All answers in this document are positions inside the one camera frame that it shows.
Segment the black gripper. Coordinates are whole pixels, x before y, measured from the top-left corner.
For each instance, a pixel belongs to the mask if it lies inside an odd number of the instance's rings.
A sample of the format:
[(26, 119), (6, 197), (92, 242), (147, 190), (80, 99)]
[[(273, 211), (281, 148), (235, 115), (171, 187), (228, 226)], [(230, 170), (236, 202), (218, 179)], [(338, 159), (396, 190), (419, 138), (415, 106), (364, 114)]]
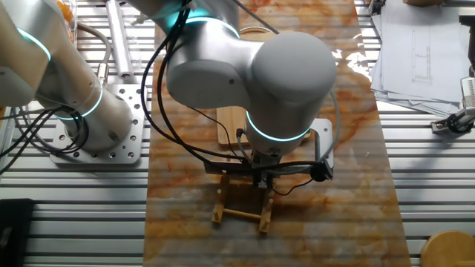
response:
[[(277, 165), (281, 161), (280, 156), (266, 156), (257, 152), (252, 153), (252, 165), (254, 167), (265, 167), (269, 165)], [(274, 175), (271, 173), (254, 173), (253, 187), (254, 188), (274, 188), (274, 183), (271, 182)]]

